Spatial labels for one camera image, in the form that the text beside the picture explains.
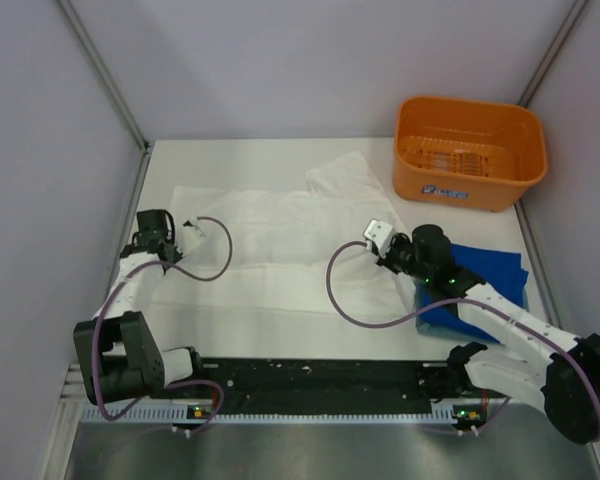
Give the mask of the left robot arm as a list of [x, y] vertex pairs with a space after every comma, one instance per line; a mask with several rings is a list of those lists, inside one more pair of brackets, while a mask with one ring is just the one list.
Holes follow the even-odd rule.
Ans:
[[175, 223], [165, 210], [137, 214], [138, 231], [120, 254], [119, 273], [94, 318], [78, 323], [73, 341], [86, 395], [94, 404], [157, 394], [171, 384], [185, 396], [206, 387], [191, 347], [162, 351], [146, 320], [167, 267], [182, 259]]

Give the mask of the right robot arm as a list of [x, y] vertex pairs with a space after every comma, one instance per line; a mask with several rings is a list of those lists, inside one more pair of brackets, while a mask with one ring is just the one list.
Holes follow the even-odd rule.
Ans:
[[364, 237], [378, 265], [418, 281], [434, 307], [450, 308], [518, 355], [513, 361], [478, 348], [447, 370], [454, 393], [498, 391], [543, 411], [574, 443], [600, 440], [600, 335], [578, 337], [509, 301], [456, 261], [449, 238], [437, 225], [421, 225], [406, 235], [373, 220]]

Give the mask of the white floral t shirt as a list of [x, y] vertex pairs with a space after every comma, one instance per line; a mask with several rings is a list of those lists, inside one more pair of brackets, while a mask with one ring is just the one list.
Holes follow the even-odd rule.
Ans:
[[359, 152], [305, 174], [300, 191], [222, 190], [178, 186], [170, 210], [179, 221], [196, 214], [206, 238], [183, 260], [194, 281], [166, 275], [153, 300], [161, 304], [329, 313], [327, 263], [342, 244], [360, 238], [370, 220], [401, 226], [378, 178]]

